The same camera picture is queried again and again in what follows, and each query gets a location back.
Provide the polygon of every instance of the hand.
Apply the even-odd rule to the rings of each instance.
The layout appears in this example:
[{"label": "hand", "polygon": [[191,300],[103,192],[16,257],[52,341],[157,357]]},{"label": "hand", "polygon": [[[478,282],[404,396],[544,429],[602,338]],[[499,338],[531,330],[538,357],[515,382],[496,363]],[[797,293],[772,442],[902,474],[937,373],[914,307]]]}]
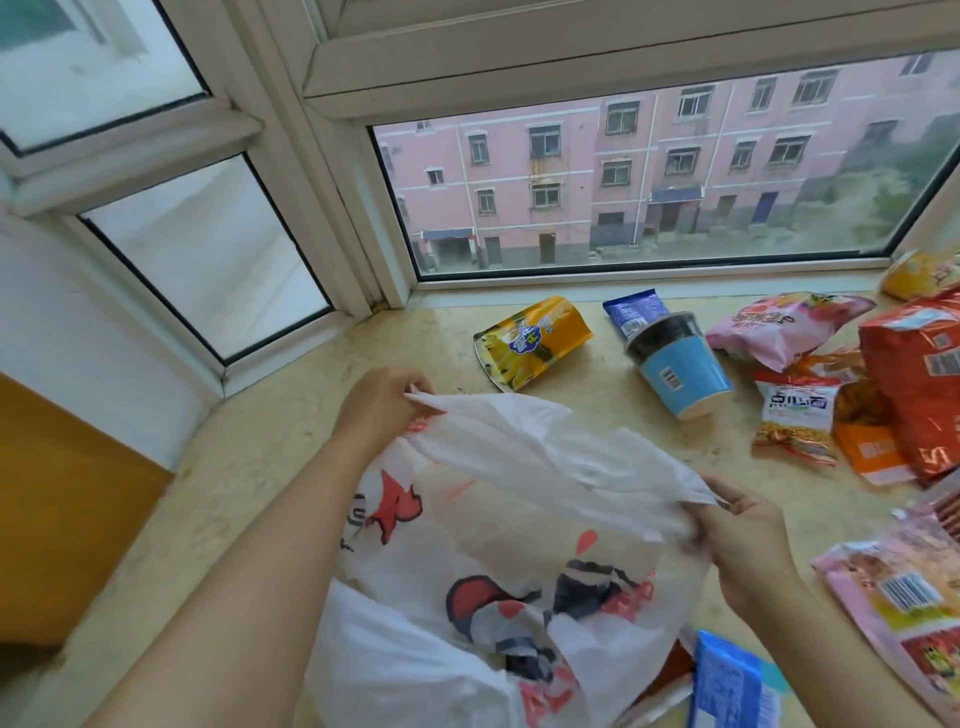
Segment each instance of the hand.
[{"label": "hand", "polygon": [[404,394],[416,387],[433,394],[419,369],[371,369],[360,377],[340,405],[330,440],[357,448],[364,465],[383,452],[411,422],[441,414],[432,407],[408,400]]},{"label": "hand", "polygon": [[683,507],[700,524],[713,552],[724,598],[750,624],[772,595],[794,583],[803,586],[790,553],[783,511],[728,480],[702,478],[726,504],[683,503]]}]

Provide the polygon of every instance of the blue door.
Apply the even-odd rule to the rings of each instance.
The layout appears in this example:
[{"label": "blue door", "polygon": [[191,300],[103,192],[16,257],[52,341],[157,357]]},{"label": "blue door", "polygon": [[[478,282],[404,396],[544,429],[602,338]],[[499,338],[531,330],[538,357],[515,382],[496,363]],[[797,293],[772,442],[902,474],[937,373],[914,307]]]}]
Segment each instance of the blue door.
[{"label": "blue door", "polygon": [[774,208],[774,202],[777,201],[777,195],[779,192],[764,192],[760,195],[759,202],[756,203],[756,209],[754,210],[754,219],[751,220],[751,223],[765,223],[767,218],[770,217],[770,210]]}]

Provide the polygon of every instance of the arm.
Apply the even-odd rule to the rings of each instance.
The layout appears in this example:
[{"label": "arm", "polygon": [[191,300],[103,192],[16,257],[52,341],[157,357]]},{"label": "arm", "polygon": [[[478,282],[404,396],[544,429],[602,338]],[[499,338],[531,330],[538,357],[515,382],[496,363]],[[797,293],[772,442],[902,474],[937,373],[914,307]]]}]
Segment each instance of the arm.
[{"label": "arm", "polygon": [[720,570],[720,588],[782,670],[817,728],[937,728],[913,693],[797,573],[780,508],[706,477],[729,505],[687,504]]},{"label": "arm", "polygon": [[361,473],[424,412],[416,370],[373,370],[330,439],[251,523],[86,728],[289,726]]}]

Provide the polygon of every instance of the purple snack package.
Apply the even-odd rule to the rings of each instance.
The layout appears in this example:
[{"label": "purple snack package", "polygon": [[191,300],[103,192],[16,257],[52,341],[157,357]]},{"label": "purple snack package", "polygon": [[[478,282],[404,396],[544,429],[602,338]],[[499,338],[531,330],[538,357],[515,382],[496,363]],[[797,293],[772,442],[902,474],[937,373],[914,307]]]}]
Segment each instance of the purple snack package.
[{"label": "purple snack package", "polygon": [[625,339],[670,314],[654,288],[622,299],[604,301],[603,307]]}]

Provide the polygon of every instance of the blue snack package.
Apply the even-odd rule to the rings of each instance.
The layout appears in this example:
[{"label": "blue snack package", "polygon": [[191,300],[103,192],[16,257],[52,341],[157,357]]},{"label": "blue snack package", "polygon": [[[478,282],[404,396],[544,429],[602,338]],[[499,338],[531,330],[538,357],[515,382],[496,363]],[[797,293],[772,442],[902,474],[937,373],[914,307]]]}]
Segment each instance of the blue snack package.
[{"label": "blue snack package", "polygon": [[700,630],[687,728],[778,728],[789,686],[776,665]]},{"label": "blue snack package", "polygon": [[670,314],[654,288],[624,296],[622,299],[604,301],[603,307],[625,339]]}]

